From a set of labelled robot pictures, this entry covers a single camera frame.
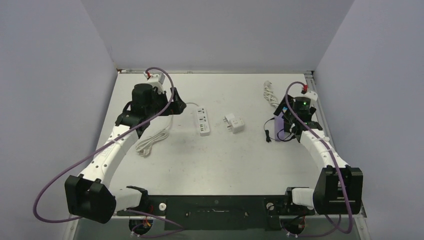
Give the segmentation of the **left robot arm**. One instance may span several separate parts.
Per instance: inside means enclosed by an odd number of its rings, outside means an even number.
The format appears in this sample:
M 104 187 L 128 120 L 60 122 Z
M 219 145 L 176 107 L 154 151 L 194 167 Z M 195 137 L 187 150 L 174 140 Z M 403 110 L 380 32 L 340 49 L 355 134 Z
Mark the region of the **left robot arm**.
M 136 215 L 148 211 L 148 191 L 137 186 L 111 188 L 111 180 L 130 148 L 157 117 L 180 115 L 186 108 L 177 89 L 171 98 L 160 84 L 139 83 L 131 92 L 131 101 L 118 115 L 105 148 L 95 153 L 79 175 L 70 175 L 64 184 L 70 214 L 107 223 L 120 211 L 131 209 Z

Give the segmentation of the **white plug adapter with sticker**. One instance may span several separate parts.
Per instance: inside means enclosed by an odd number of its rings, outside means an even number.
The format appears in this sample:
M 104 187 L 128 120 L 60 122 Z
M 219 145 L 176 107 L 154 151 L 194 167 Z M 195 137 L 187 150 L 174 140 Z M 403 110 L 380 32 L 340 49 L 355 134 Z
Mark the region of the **white plug adapter with sticker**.
M 226 122 L 227 128 L 233 134 L 242 132 L 245 129 L 244 120 L 241 117 L 234 115 L 233 113 L 225 115 L 223 120 Z

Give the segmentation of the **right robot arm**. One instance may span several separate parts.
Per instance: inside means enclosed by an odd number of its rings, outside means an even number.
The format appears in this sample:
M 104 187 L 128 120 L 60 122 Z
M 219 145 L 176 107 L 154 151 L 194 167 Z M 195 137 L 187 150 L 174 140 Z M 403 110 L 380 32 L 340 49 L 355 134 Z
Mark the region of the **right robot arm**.
M 312 101 L 287 95 L 274 112 L 284 120 L 283 131 L 306 148 L 320 171 L 315 187 L 288 187 L 282 207 L 289 214 L 304 206 L 320 215 L 356 215 L 362 207 L 363 173 L 340 157 L 321 125 L 312 120 Z

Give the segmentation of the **purple power strip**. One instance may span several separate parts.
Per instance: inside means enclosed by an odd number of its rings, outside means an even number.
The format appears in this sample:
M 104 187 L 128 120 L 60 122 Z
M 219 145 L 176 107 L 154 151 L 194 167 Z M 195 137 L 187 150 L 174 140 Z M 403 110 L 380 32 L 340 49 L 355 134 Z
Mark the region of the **purple power strip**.
M 274 116 L 274 139 L 278 142 L 285 138 L 285 118 L 284 113 Z

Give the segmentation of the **white power strip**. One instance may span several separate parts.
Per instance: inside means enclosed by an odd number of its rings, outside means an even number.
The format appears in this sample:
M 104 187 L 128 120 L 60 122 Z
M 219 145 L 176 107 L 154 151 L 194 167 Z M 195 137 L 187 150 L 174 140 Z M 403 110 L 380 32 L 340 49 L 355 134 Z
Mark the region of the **white power strip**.
M 209 136 L 211 133 L 211 128 L 206 109 L 202 106 L 198 106 L 195 110 L 195 117 L 199 129 L 199 135 L 201 137 Z

